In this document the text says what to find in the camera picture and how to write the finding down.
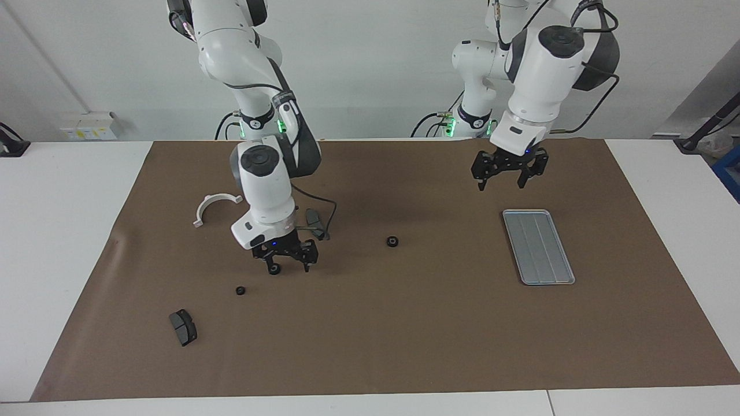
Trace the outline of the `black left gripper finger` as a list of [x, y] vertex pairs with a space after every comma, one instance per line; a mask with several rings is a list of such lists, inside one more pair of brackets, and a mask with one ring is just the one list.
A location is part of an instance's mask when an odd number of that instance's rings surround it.
[[523, 189], [532, 177], [544, 174], [549, 160], [547, 152], [528, 152], [526, 156], [526, 160], [521, 161], [520, 176], [516, 182], [520, 189]]
[[490, 177], [494, 175], [493, 154], [478, 152], [471, 165], [471, 174], [478, 182], [479, 191], [484, 191]]

